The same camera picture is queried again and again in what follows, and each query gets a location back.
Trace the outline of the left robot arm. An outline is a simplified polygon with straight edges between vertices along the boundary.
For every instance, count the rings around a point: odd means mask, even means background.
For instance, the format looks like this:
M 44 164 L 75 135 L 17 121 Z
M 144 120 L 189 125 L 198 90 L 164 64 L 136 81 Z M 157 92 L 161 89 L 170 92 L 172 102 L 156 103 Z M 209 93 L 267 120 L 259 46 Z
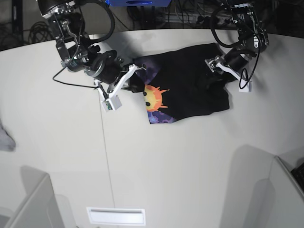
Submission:
M 235 43 L 223 43 L 216 33 L 216 17 L 221 11 L 231 14 L 232 22 L 238 32 L 238 41 Z M 206 59 L 206 65 L 214 74 L 231 74 L 238 80 L 240 92 L 251 92 L 251 79 L 260 54 L 269 46 L 268 34 L 262 28 L 262 21 L 258 19 L 253 3 L 243 0 L 227 0 L 212 12 L 210 30 L 217 44 L 229 48 L 230 51 L 225 55 Z

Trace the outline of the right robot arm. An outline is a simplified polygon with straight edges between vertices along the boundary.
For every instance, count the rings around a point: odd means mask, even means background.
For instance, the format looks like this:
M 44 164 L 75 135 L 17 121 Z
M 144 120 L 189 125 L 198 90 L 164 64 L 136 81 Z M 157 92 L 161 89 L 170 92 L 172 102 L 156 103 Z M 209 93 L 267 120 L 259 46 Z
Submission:
M 122 89 L 133 93 L 144 91 L 144 82 L 131 73 L 129 79 L 123 79 L 131 71 L 131 65 L 123 65 L 123 60 L 115 50 L 102 53 L 99 43 L 111 37 L 115 29 L 114 15 L 109 5 L 102 0 L 93 0 L 103 8 L 110 19 L 110 30 L 101 38 L 91 39 L 85 31 L 85 19 L 81 7 L 88 4 L 87 0 L 39 0 L 41 15 L 47 19 L 50 30 L 56 41 L 56 48 L 64 69 L 71 72 L 84 71 L 85 74 L 97 80 L 95 88 L 100 83 L 113 92 L 122 83 Z

